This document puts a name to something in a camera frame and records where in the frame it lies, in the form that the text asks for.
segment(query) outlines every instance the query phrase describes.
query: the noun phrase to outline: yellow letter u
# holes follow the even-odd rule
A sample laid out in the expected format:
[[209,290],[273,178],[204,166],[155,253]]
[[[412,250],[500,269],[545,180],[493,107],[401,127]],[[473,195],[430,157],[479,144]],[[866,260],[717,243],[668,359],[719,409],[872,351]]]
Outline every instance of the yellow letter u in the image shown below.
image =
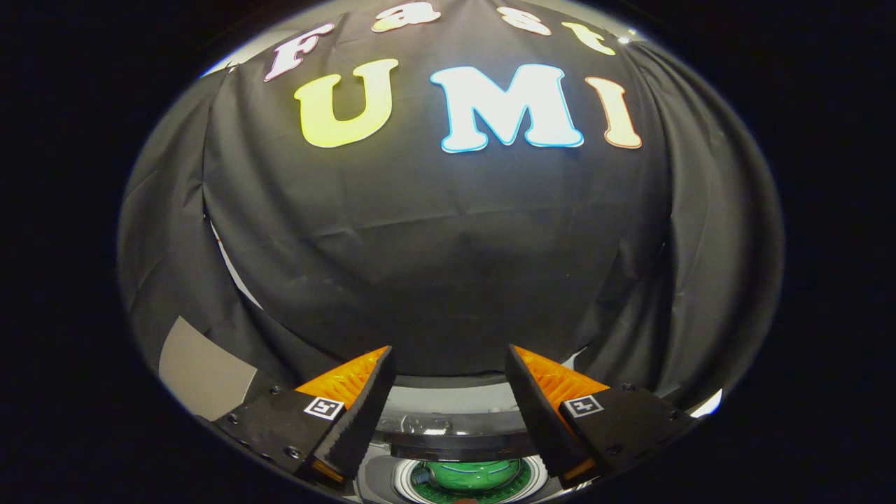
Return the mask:
[[383,127],[392,113],[389,72],[396,66],[398,60],[380,59],[352,72],[364,79],[366,105],[364,112],[348,121],[333,115],[333,86],[340,81],[339,75],[327,75],[298,88],[295,98],[301,102],[299,118],[305,139],[318,147],[339,147],[363,140]]

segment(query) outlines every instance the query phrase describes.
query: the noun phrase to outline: black cloth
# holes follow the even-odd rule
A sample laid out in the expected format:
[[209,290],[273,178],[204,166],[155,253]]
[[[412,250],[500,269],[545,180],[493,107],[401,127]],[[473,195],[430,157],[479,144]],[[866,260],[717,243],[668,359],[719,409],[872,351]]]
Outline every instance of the black cloth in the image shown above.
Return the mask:
[[[502,5],[552,35],[501,21]],[[391,6],[309,19],[295,36],[336,28],[270,82],[273,47],[203,77],[147,142],[125,191],[119,276],[151,367],[183,316],[296,382],[384,344],[401,374],[500,370],[514,343],[555,361],[588,345],[577,370],[677,387],[684,407],[731,387],[771,322],[783,230],[768,167],[724,100],[662,49],[536,5],[439,2],[435,22],[372,32]],[[603,34],[616,55],[561,22]],[[365,98],[351,72],[390,57],[386,124],[338,148],[309,144],[295,90],[339,74],[336,118],[354,117]],[[584,144],[505,146],[477,118],[488,146],[443,152],[444,92],[429,76],[469,65],[506,89],[524,64],[564,71]],[[625,88],[641,148],[604,140],[592,76]],[[212,222],[262,308],[231,280]]]

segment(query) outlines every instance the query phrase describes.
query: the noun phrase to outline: screw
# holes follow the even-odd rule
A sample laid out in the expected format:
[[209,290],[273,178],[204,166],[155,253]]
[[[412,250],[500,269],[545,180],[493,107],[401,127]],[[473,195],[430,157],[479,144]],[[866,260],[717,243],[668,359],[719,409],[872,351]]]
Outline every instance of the screw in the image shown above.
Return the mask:
[[295,458],[296,460],[302,458],[302,452],[299,451],[296,447],[283,448],[283,453],[285,453],[290,458]]

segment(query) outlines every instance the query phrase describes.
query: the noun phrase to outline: letter m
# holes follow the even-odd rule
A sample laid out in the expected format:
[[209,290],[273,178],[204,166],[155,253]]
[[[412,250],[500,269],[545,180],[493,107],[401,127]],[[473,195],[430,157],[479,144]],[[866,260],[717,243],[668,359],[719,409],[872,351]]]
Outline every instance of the letter m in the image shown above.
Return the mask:
[[448,104],[449,134],[442,140],[446,152],[479,151],[488,137],[476,128],[473,112],[492,129],[498,140],[510,145],[529,111],[531,127],[526,141],[537,147],[578,147],[584,139],[569,117],[560,80],[563,70],[548,65],[522,65],[510,87],[502,90],[472,66],[440,70],[429,78],[442,86]]

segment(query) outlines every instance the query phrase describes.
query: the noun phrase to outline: orange soft pad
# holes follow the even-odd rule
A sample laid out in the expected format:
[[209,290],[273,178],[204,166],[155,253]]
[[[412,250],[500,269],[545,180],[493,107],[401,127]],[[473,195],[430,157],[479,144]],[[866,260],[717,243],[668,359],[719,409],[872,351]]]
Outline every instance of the orange soft pad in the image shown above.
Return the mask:
[[384,346],[378,350],[365,353],[342,364],[338,368],[323,373],[296,390],[304,394],[332,399],[333,401],[342,401],[345,403],[346,409],[348,409],[355,403],[355,399],[358,399],[358,395],[364,389],[367,379],[370,378],[370,373],[374,372],[376,362],[380,360],[380,356],[383,355],[386,348],[388,347]]
[[[516,345],[513,348],[520,354],[522,361],[529,368],[529,373],[535,378],[538,386],[541,387],[541,392],[558,415],[560,414],[560,404],[563,401],[595,394],[609,388],[537,353],[530,352]],[[560,417],[560,420],[566,423],[563,417]]]

